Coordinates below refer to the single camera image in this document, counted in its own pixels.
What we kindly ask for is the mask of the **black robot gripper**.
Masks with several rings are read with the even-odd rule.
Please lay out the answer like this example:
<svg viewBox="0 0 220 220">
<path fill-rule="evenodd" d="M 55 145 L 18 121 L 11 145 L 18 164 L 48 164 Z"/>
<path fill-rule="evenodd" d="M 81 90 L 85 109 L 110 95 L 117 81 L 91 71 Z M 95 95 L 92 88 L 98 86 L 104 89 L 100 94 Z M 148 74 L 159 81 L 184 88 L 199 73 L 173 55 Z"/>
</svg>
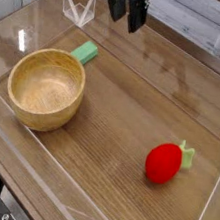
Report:
<svg viewBox="0 0 220 220">
<path fill-rule="evenodd" d="M 126 0 L 108 0 L 109 11 L 114 22 L 126 13 Z M 128 32 L 134 33 L 145 24 L 147 19 L 148 0 L 129 0 Z"/>
</svg>

